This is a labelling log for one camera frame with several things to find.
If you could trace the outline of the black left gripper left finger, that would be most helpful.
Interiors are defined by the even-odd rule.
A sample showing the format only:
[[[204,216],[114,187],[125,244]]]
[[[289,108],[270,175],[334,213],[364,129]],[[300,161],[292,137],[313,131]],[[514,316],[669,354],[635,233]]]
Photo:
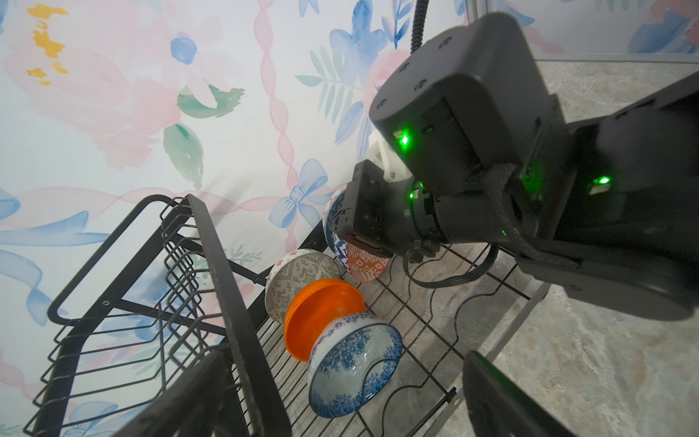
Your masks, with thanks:
[[[211,353],[188,369],[117,436],[211,436],[224,393],[229,362]]]

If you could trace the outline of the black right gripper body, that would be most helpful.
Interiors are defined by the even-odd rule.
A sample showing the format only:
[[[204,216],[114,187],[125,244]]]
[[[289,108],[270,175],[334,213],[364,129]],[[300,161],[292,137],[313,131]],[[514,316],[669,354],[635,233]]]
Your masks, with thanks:
[[[382,258],[432,258],[447,244],[491,241],[491,204],[482,191],[443,196],[416,178],[389,183],[376,164],[355,166],[334,232]]]

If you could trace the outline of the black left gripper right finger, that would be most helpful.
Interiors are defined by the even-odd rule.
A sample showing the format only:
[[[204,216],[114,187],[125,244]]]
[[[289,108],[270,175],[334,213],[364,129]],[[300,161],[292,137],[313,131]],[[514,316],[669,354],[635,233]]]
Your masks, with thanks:
[[[463,364],[463,389],[477,436],[566,436],[574,434],[478,351]]]

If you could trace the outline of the red patterned ceramic bowl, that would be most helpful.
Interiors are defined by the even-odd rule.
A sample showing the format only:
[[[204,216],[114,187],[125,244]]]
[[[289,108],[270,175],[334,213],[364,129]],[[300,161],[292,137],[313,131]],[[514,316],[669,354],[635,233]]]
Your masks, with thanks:
[[[366,283],[376,280],[386,270],[389,259],[364,251],[351,243],[347,245],[349,272],[358,280]]]

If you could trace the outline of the black wire dish rack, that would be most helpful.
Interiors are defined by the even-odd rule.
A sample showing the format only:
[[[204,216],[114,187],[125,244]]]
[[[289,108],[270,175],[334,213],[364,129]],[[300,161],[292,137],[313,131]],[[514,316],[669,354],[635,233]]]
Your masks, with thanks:
[[[193,196],[144,198],[49,306],[60,331],[26,435],[114,435],[186,376],[195,386],[182,410],[216,436],[434,436],[463,403],[466,353],[494,360],[549,290],[517,286],[507,249],[459,289],[414,283],[391,260],[360,292],[402,334],[397,369],[358,411],[323,418],[282,325],[233,282],[262,285],[264,274],[217,255],[213,227],[196,222],[203,209]]]

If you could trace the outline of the green patterned ceramic bowl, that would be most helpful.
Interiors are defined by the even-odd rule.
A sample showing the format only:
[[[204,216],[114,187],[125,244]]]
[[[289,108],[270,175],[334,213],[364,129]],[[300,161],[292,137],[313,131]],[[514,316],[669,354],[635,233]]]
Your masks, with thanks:
[[[340,278],[334,258],[314,249],[297,249],[273,265],[265,289],[265,308],[282,325],[296,295],[316,280]]]

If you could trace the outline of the orange plastic bowl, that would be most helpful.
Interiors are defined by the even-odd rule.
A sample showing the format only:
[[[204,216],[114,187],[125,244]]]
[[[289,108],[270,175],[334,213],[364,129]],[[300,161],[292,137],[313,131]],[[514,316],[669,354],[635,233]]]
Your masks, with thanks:
[[[333,320],[364,310],[362,294],[348,282],[316,280],[289,304],[284,322],[287,351],[296,360],[308,362],[316,340]]]

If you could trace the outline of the blue floral ceramic bowl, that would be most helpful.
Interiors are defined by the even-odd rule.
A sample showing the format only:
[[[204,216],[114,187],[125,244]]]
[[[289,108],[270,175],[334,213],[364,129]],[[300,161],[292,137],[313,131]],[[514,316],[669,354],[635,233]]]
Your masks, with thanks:
[[[311,409],[328,419],[355,413],[391,380],[402,349],[400,332],[369,312],[334,320],[309,357]]]

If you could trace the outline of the blue geometric patterned bowl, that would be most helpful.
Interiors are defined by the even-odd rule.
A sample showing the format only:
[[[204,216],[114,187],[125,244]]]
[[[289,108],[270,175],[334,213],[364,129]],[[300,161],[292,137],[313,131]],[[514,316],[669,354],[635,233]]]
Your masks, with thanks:
[[[340,238],[333,229],[333,224],[340,213],[346,187],[347,185],[340,186],[331,195],[324,209],[322,226],[328,248],[334,253],[340,265],[348,271],[350,269],[348,261],[348,243]]]

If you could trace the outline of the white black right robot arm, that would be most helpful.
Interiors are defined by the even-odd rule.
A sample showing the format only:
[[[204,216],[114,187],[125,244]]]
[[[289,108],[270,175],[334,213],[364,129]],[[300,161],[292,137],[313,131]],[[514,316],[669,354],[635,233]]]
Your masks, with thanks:
[[[568,123],[514,18],[453,27],[400,62],[370,119],[407,180],[354,169],[329,226],[389,258],[489,243],[567,295],[651,320],[698,306],[698,77]]]

